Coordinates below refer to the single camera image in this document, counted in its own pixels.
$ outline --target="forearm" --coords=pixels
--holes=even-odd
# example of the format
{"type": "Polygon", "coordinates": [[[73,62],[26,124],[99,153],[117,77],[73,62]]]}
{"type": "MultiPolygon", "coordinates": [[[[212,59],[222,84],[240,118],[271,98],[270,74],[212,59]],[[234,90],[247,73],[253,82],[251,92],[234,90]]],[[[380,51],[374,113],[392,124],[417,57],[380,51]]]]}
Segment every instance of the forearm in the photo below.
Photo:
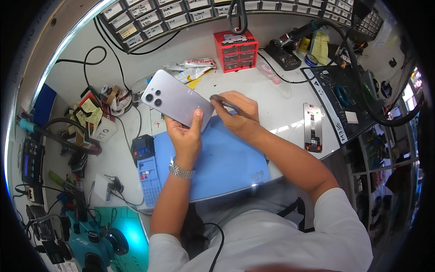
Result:
{"type": "MultiPolygon", "coordinates": [[[[192,169],[192,166],[184,165],[178,159],[176,163],[182,169],[192,169]]],[[[181,228],[189,206],[190,186],[190,179],[169,174],[151,217],[151,235],[167,233],[180,239],[181,228]]]]}
{"type": "Polygon", "coordinates": [[[314,203],[328,189],[339,187],[322,162],[264,128],[250,144],[263,152],[289,181],[306,191],[314,203]]]}

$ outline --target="grey pants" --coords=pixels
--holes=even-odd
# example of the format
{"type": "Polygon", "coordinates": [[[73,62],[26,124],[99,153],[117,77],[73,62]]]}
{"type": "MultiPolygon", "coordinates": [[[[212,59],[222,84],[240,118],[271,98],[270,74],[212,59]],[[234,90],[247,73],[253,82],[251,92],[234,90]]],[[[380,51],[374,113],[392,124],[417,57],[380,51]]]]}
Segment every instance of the grey pants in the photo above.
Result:
{"type": "MultiPolygon", "coordinates": [[[[195,208],[204,223],[212,222],[222,228],[231,219],[251,210],[279,213],[297,198],[296,186],[281,177],[233,194],[196,202],[195,208]]],[[[298,225],[304,216],[293,211],[285,218],[298,225]]],[[[215,226],[206,225],[204,237],[211,241],[218,232],[215,226]]]]}

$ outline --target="white workbench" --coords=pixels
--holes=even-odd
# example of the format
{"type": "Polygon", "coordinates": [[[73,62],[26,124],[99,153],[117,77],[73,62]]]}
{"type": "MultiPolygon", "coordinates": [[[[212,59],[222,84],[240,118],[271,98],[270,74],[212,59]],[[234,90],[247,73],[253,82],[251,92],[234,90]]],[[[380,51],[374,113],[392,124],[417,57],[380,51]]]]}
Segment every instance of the white workbench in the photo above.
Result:
{"type": "MultiPolygon", "coordinates": [[[[299,68],[293,71],[283,71],[266,52],[261,51],[261,54],[268,59],[274,69],[285,79],[289,81],[303,81],[306,79],[299,68]]],[[[263,59],[258,56],[257,63],[261,61],[263,59]]],[[[303,148],[303,103],[321,107],[321,103],[309,83],[288,84],[281,82],[275,85],[256,68],[224,74],[219,63],[218,66],[216,72],[203,76],[195,88],[197,93],[204,98],[230,90],[243,93],[258,102],[260,124],[263,127],[303,148]]],[[[302,61],[301,68],[303,67],[307,67],[307,65],[302,61]]],[[[161,119],[161,114],[158,111],[150,109],[144,104],[139,105],[138,109],[142,114],[141,135],[155,135],[166,131],[165,122],[161,119]]],[[[129,143],[131,143],[131,140],[136,137],[139,130],[139,114],[132,108],[120,118],[124,122],[127,138],[129,143]]],[[[98,157],[89,156],[85,171],[85,195],[89,193],[90,185],[95,175],[100,173],[117,176],[125,186],[124,197],[129,202],[141,203],[143,195],[137,168],[129,154],[122,126],[118,120],[116,122],[118,131],[107,143],[101,145],[103,153],[98,157]]],[[[318,159],[322,159],[340,148],[333,127],[325,114],[322,117],[322,134],[322,153],[311,153],[318,159]]],[[[269,170],[272,179],[282,176],[281,172],[272,162],[269,163],[269,170]]],[[[108,203],[93,195],[91,206],[101,205],[108,205],[108,203]]],[[[109,205],[125,204],[121,200],[114,198],[114,201],[109,205]]]]}

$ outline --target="silver phone back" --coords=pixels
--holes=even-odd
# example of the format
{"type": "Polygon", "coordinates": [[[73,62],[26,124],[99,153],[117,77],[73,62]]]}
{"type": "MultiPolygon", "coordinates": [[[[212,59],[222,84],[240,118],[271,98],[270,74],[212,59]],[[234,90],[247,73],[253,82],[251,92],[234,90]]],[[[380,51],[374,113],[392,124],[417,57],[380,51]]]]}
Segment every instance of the silver phone back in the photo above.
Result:
{"type": "Polygon", "coordinates": [[[201,132],[207,126],[214,111],[209,101],[164,70],[158,70],[153,76],[142,95],[142,102],[188,127],[192,126],[194,111],[197,108],[202,109],[204,118],[201,132]],[[153,96],[152,100],[147,100],[148,94],[153,96]],[[160,106],[156,105],[157,99],[161,100],[160,106]]]}

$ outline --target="green cutting mat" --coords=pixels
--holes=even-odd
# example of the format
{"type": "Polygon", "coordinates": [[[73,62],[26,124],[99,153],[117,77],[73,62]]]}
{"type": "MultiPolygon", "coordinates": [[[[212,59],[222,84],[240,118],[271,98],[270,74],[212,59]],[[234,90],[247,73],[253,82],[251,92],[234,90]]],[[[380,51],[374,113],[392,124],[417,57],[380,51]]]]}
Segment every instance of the green cutting mat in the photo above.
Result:
{"type": "Polygon", "coordinates": [[[119,229],[127,238],[129,250],[122,256],[115,255],[111,268],[114,272],[145,272],[148,270],[148,242],[139,215],[128,207],[94,207],[101,213],[101,225],[111,221],[112,209],[117,210],[117,216],[112,228],[119,229]]]}

